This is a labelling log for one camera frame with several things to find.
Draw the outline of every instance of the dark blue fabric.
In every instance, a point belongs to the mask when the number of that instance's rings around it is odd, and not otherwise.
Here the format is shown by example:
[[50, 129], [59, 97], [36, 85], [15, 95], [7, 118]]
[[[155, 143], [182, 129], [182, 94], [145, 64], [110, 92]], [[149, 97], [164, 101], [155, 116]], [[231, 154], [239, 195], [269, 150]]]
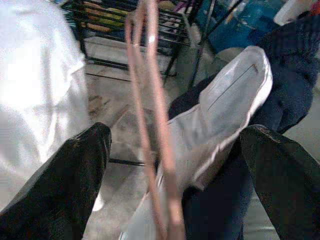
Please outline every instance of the dark blue fabric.
[[320, 41], [320, 15], [305, 16], [266, 34], [257, 46], [264, 49], [269, 61], [292, 55], [313, 58]]
[[310, 61], [300, 55], [292, 55], [273, 61], [271, 70], [271, 93], [250, 125], [261, 124], [282, 134], [308, 114], [319, 63], [315, 59]]
[[187, 240], [241, 240], [253, 182], [242, 156], [231, 154], [204, 191], [188, 189], [183, 198]]

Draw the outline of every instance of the black metal pole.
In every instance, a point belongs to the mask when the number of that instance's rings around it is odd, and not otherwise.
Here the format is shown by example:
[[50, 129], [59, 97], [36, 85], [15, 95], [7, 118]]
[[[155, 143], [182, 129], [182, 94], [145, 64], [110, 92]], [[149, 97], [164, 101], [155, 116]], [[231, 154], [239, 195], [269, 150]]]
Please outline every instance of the black metal pole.
[[139, 167], [143, 167], [146, 165], [144, 162], [141, 162], [141, 161], [126, 161], [126, 160], [120, 160], [120, 159], [114, 159], [114, 158], [110, 158], [109, 163], [132, 165], [132, 166], [139, 166]]
[[[187, 11], [188, 11], [188, 8], [190, 7], [191, 3], [192, 3], [193, 0], [189, 0], [186, 7], [185, 7], [185, 10], [184, 10], [184, 14], [187, 14]], [[178, 39], [178, 42], [181, 42], [183, 41], [183, 38], [182, 37], [179, 37]], [[173, 51], [172, 51], [172, 57], [170, 59], [170, 62], [165, 70], [165, 73], [164, 73], [164, 79], [163, 79], [163, 85], [165, 85], [167, 83], [167, 79], [168, 79], [168, 76], [169, 76], [169, 73], [170, 73], [170, 70], [176, 60], [176, 58], [178, 57], [178, 54], [180, 52], [180, 49], [181, 49], [182, 45], [181, 44], [176, 44], [174, 47], [173, 47]]]
[[[82, 0], [77, 0], [77, 2], [79, 4], [81, 4], [83, 1]], [[73, 14], [74, 14], [75, 18], [78, 18], [78, 19], [81, 19], [84, 16], [83, 13], [74, 12]], [[80, 49], [84, 53], [85, 58], [87, 59], [88, 58], [88, 54], [87, 54], [86, 44], [85, 44], [84, 28], [82, 27], [80, 20], [75, 20], [75, 25], [76, 25], [76, 30], [78, 32], [78, 37], [79, 37], [79, 42], [80, 42]]]
[[192, 6], [192, 10], [188, 16], [188, 21], [189, 24], [192, 25], [196, 19], [196, 16], [198, 14], [198, 11], [202, 5], [202, 3], [204, 2], [204, 0], [195, 0], [193, 6]]
[[203, 41], [205, 41], [210, 34], [212, 34], [212, 32], [233, 12], [233, 10], [236, 9], [236, 7], [238, 7], [238, 5], [243, 2], [244, 0], [238, 0], [227, 12], [226, 14], [212, 27], [212, 29], [206, 34], [205, 38], [203, 39]]
[[207, 36], [208, 30], [209, 30], [209, 25], [210, 25], [210, 20], [211, 20], [211, 15], [212, 15], [212, 13], [214, 11], [215, 3], [216, 3], [216, 0], [211, 0], [211, 4], [210, 4], [210, 8], [209, 8], [206, 24], [205, 24], [205, 27], [204, 27], [204, 31], [203, 31], [203, 33], [201, 35], [201, 40], [200, 40], [200, 43], [198, 45], [198, 49], [196, 51], [195, 62], [193, 63], [193, 70], [192, 70], [192, 75], [191, 75], [191, 78], [190, 78], [190, 81], [189, 81], [188, 89], [191, 88], [195, 83], [195, 77], [196, 77], [197, 72], [198, 72], [200, 58], [201, 58], [202, 52], [204, 50], [204, 44], [203, 44], [204, 40], [203, 39]]

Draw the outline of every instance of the white fabric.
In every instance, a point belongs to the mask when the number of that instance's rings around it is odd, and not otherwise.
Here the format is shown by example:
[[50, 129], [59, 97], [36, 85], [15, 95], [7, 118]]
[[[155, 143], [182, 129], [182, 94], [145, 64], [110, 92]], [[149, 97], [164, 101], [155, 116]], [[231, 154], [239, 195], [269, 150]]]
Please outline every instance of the white fabric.
[[89, 115], [84, 56], [54, 3], [0, 1], [0, 29], [2, 210]]
[[[201, 92], [199, 104], [168, 122], [181, 195], [190, 185], [204, 188], [217, 174], [239, 133], [265, 102], [271, 88], [268, 58], [261, 48], [250, 46], [225, 66]], [[161, 170], [157, 179], [160, 201], [165, 207]], [[119, 239], [155, 239], [149, 194]]]

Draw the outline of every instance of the white sheet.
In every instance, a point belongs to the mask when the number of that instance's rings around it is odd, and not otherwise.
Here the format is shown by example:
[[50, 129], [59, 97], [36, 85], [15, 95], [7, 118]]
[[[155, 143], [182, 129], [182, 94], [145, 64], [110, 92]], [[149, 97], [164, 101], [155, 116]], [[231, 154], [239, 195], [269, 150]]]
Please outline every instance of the white sheet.
[[54, 3], [0, 1], [0, 29], [2, 210], [89, 116], [84, 56]]
[[[272, 73], [267, 56], [263, 49], [249, 46], [201, 92], [199, 104], [168, 122], [181, 195], [190, 185], [204, 188], [217, 174], [239, 133], [265, 102], [271, 88]], [[157, 180], [160, 201], [165, 207], [161, 170]], [[119, 239], [155, 239], [149, 194]]]

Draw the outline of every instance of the metal rack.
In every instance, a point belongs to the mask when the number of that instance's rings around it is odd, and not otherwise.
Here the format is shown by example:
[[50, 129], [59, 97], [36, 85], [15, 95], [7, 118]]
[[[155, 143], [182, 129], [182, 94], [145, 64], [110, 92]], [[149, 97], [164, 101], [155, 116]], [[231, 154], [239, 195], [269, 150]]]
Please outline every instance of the metal rack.
[[[181, 0], [181, 2], [187, 3], [188, 7], [191, 5], [191, 0]], [[112, 11], [109, 8], [117, 9], [126, 12], [132, 12], [136, 9], [137, 4], [129, 0], [110, 0], [103, 3], [95, 2], [92, 0], [69, 0], [65, 2], [62, 9], [72, 12], [70, 19], [73, 19], [76, 23], [76, 29], [80, 41], [80, 48], [85, 54], [87, 60], [90, 63], [97, 65], [104, 65], [108, 67], [118, 68], [122, 70], [128, 70], [128, 65], [115, 61], [105, 60], [89, 56], [86, 50], [85, 31], [89, 30], [94, 32], [97, 37], [115, 40], [119, 42], [125, 42], [123, 37], [114, 35], [114, 32], [125, 32], [124, 23], [126, 14], [122, 12]], [[108, 21], [120, 23], [120, 25], [106, 23]], [[98, 28], [108, 28], [109, 31], [100, 30]], [[184, 13], [177, 13], [171, 10], [159, 9], [159, 24], [158, 24], [158, 53], [172, 53], [171, 60], [164, 72], [166, 78], [169, 75], [174, 60], [177, 58], [177, 48], [180, 46], [190, 46], [191, 39], [188, 30], [190, 24]], [[141, 46], [145, 47], [145, 41], [141, 41]]]
[[209, 25], [210, 25], [210, 21], [211, 21], [211, 17], [213, 14], [213, 10], [214, 10], [214, 6], [216, 3], [216, 0], [210, 0], [210, 5], [209, 5], [209, 9], [208, 9], [208, 15], [207, 15], [207, 20], [205, 23], [205, 27], [204, 27], [204, 31], [202, 32], [201, 35], [201, 40], [198, 43], [198, 49], [195, 55], [195, 60], [193, 63], [193, 70], [192, 70], [192, 75], [190, 77], [189, 80], [189, 85], [188, 85], [188, 89], [192, 88], [194, 83], [195, 83], [195, 77], [197, 75], [198, 72], [198, 68], [199, 68], [199, 62], [200, 62], [200, 58], [202, 56], [203, 53], [203, 49], [204, 49], [204, 43], [206, 40], [208, 40], [208, 37], [210, 36], [210, 34], [212, 34], [212, 32], [240, 5], [240, 3], [242, 3], [244, 0], [237, 0], [237, 2], [235, 2], [233, 4], [233, 6], [225, 13], [225, 15], [219, 20], [217, 21], [217, 23], [209, 30]]

